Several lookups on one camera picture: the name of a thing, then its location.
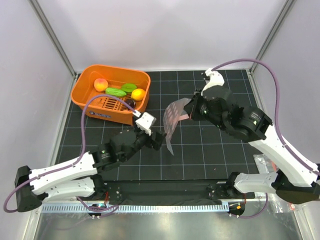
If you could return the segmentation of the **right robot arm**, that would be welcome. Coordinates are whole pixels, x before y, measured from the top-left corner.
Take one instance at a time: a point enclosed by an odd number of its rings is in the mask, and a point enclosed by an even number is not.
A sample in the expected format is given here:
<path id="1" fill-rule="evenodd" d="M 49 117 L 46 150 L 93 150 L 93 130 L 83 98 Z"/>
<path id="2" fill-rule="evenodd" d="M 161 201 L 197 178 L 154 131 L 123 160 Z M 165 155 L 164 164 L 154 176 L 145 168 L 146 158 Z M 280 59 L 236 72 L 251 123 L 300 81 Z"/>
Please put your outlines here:
<path id="1" fill-rule="evenodd" d="M 306 158 L 298 160 L 302 155 L 283 143 L 271 118 L 258 107 L 240 107 L 231 90 L 213 86 L 195 91 L 183 109 L 190 119 L 212 123 L 256 148 L 278 167 L 278 171 L 269 174 L 232 172 L 225 185 L 230 198 L 261 192 L 298 205 L 320 199 L 320 166 Z"/>

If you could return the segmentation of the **pink dotted zip bag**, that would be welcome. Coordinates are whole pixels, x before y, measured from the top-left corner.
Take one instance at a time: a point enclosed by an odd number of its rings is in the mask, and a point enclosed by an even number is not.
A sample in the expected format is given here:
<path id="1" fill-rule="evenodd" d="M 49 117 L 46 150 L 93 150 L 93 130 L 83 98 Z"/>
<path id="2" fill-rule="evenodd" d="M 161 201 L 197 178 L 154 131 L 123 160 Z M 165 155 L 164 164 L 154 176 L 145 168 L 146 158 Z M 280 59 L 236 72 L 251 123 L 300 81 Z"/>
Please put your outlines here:
<path id="1" fill-rule="evenodd" d="M 174 155 L 174 151 L 172 148 L 171 139 L 178 123 L 189 118 L 189 115 L 184 110 L 184 107 L 190 101 L 190 98 L 176 100 L 170 103 L 164 111 L 162 122 L 164 132 L 166 133 L 165 142 L 167 149 L 172 155 Z"/>

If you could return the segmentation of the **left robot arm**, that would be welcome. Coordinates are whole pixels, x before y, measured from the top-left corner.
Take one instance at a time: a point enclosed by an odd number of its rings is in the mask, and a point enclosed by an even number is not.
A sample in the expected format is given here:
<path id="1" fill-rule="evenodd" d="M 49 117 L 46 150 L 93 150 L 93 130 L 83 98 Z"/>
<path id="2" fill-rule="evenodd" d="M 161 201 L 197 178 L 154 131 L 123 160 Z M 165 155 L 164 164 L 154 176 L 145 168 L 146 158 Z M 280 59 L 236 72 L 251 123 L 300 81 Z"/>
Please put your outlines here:
<path id="1" fill-rule="evenodd" d="M 46 200 L 83 197 L 101 200 L 106 188 L 101 174 L 119 167 L 143 147 L 159 150 L 166 133 L 128 130 L 111 137 L 95 150 L 47 168 L 21 166 L 14 180 L 17 212 L 34 210 Z"/>

